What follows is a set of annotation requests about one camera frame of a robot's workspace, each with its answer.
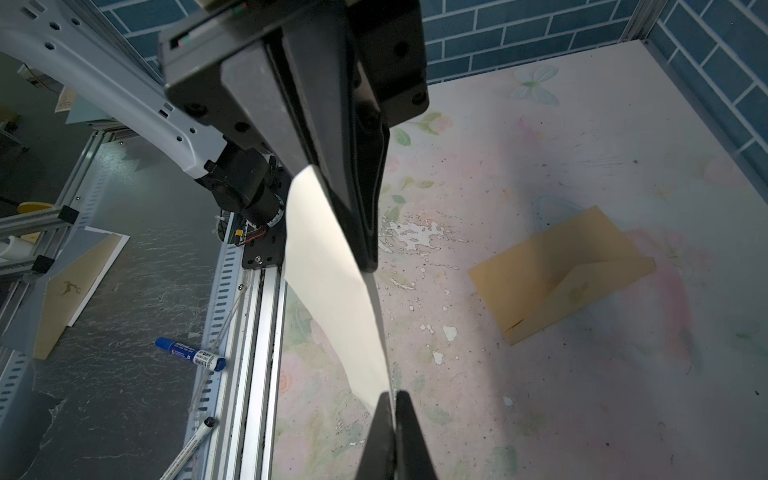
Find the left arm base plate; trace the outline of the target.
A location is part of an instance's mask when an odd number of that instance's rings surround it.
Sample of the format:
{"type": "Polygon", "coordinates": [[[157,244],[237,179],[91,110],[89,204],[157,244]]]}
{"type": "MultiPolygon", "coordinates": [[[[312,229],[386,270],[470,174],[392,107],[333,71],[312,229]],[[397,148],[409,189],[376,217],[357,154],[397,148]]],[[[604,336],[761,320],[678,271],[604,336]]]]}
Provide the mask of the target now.
{"type": "Polygon", "coordinates": [[[241,266],[245,270],[257,270],[283,264],[285,256],[285,208],[291,177],[283,167],[278,167],[268,183],[278,200],[280,210],[275,220],[264,226],[254,226],[240,214],[222,210],[218,216],[216,233],[220,241],[242,250],[241,266]]]}

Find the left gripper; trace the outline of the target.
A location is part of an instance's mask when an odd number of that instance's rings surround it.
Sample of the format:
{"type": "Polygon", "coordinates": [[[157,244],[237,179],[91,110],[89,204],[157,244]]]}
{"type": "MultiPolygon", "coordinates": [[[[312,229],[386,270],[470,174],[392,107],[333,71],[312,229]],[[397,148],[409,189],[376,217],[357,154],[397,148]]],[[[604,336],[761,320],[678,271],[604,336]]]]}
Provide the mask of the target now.
{"type": "Polygon", "coordinates": [[[227,143],[320,167],[362,272],[378,267],[389,129],[429,105],[416,1],[218,1],[159,37],[177,162],[227,143]]]}

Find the beige letter paper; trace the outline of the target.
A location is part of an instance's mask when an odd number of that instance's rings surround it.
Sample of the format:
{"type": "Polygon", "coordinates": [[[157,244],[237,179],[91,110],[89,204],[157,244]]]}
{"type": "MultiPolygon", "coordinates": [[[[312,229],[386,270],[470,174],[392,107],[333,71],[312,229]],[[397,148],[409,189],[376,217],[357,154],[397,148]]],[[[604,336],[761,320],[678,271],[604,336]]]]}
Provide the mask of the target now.
{"type": "Polygon", "coordinates": [[[330,341],[352,393],[374,412],[392,390],[375,280],[359,269],[317,167],[294,177],[285,220],[286,281],[330,341]]]}

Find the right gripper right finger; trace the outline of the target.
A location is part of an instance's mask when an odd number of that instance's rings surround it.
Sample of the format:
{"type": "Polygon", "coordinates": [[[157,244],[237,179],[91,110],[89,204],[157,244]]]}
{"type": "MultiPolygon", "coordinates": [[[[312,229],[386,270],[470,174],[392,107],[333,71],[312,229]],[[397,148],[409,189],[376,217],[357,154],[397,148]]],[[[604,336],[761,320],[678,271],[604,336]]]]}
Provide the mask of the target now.
{"type": "Polygon", "coordinates": [[[405,390],[396,394],[395,443],[398,479],[437,479],[411,397],[405,390]]]}

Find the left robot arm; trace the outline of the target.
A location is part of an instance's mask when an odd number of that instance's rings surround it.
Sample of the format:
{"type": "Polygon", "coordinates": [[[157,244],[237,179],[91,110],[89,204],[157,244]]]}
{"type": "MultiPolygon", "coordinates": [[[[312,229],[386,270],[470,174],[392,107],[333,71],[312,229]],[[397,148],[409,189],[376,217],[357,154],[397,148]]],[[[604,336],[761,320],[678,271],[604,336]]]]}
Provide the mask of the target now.
{"type": "Polygon", "coordinates": [[[280,230],[289,175],[316,166],[357,266],[378,265],[392,127],[429,104],[416,1],[205,1],[159,36],[162,81],[102,40],[74,2],[5,1],[1,49],[152,143],[224,210],[280,230]]]}

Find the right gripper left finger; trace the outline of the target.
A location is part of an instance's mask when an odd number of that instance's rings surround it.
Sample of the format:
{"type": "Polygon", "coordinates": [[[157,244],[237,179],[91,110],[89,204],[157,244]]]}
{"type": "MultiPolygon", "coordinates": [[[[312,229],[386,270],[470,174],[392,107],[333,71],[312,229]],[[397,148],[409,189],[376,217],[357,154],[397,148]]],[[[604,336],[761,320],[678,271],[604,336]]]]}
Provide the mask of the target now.
{"type": "Polygon", "coordinates": [[[395,430],[390,394],[380,395],[364,450],[355,475],[356,480],[391,480],[395,477],[395,430]]]}

